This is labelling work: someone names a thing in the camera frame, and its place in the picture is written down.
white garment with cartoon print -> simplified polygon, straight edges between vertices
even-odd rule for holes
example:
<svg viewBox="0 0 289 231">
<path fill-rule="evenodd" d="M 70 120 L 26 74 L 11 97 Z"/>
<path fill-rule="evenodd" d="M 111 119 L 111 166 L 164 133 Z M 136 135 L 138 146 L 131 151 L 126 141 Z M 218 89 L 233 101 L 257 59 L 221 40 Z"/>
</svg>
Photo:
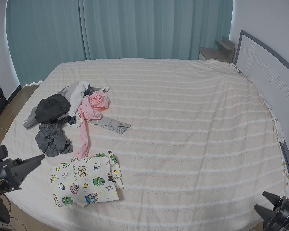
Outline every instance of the white garment with cartoon print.
<svg viewBox="0 0 289 231">
<path fill-rule="evenodd" d="M 71 162 L 60 163 L 51 173 L 50 183 L 57 206 L 118 200 L 117 189 L 123 189 L 119 164 L 114 154 L 98 153 Z"/>
</svg>

star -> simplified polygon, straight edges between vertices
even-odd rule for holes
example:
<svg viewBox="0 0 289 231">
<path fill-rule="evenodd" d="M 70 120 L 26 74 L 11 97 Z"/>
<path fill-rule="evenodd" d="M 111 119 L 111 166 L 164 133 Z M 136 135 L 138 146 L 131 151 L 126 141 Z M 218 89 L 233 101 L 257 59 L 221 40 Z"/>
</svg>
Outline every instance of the star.
<svg viewBox="0 0 289 231">
<path fill-rule="evenodd" d="M 112 186 L 109 185 L 109 186 L 106 187 L 106 189 L 109 191 L 109 190 L 112 189 Z"/>
</svg>

mattress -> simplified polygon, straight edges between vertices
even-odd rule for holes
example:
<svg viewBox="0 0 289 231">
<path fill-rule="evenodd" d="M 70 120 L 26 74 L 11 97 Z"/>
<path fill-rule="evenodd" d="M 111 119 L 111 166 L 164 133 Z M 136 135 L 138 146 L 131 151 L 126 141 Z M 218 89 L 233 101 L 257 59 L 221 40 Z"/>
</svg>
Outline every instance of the mattress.
<svg viewBox="0 0 289 231">
<path fill-rule="evenodd" d="M 123 135 L 88 124 L 89 155 L 111 150 L 122 171 L 119 200 L 57 207 L 53 167 L 81 147 L 79 128 L 64 126 L 73 152 L 45 158 L 7 196 L 59 230 L 249 230 L 261 221 L 263 191 L 283 195 L 281 150 L 258 91 L 216 60 L 107 59 L 60 64 L 32 94 L 3 144 L 9 157 L 41 154 L 38 126 L 22 124 L 39 101 L 75 81 L 109 86 L 107 117 L 131 125 Z"/>
</svg>

yellow scribble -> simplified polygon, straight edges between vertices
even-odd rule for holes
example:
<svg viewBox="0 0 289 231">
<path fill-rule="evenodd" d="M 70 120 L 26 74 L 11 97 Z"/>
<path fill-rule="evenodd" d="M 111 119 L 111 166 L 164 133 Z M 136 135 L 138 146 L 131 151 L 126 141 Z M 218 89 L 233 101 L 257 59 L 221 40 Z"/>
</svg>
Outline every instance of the yellow scribble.
<svg viewBox="0 0 289 231">
<path fill-rule="evenodd" d="M 103 191 L 102 189 L 100 189 L 101 191 Z M 109 194 L 109 193 L 107 193 L 106 191 L 103 191 L 103 192 L 105 192 L 106 194 Z"/>
</svg>

white headboard panel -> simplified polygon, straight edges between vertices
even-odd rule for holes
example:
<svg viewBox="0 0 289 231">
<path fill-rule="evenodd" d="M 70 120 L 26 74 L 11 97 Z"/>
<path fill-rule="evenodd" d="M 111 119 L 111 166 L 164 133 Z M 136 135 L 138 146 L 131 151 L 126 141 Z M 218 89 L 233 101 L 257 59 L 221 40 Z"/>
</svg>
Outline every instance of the white headboard panel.
<svg viewBox="0 0 289 231">
<path fill-rule="evenodd" d="M 275 112 L 289 141 L 289 63 L 254 36 L 241 31 L 235 65 Z"/>
</svg>

